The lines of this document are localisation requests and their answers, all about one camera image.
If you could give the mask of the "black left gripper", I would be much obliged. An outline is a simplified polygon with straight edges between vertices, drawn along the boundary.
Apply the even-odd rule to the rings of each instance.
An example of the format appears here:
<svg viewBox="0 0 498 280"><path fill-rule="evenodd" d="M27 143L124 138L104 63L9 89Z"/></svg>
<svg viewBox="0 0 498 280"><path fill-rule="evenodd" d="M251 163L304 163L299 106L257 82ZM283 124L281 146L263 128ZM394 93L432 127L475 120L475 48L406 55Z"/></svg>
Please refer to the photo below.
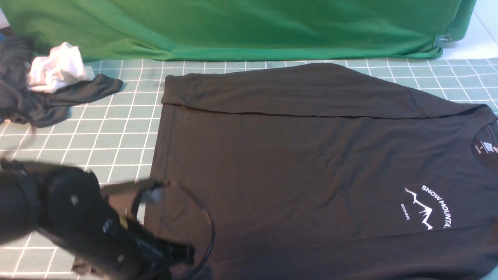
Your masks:
<svg viewBox="0 0 498 280"><path fill-rule="evenodd" d="M171 267L193 266L195 248L155 238L139 222L116 216L48 225L43 234L75 257L73 270L108 280L170 280Z"/></svg>

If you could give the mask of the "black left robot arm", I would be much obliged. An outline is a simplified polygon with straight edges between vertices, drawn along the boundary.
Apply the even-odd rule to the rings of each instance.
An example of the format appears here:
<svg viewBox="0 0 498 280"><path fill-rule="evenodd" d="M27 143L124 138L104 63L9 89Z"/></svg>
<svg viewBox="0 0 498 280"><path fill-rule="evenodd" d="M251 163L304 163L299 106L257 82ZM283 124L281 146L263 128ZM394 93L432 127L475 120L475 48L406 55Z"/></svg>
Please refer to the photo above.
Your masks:
<svg viewBox="0 0 498 280"><path fill-rule="evenodd" d="M155 237L137 221L139 204L162 188L153 179L101 188L76 166L1 161L1 242L37 231L109 280L170 280L194 265L195 248Z"/></svg>

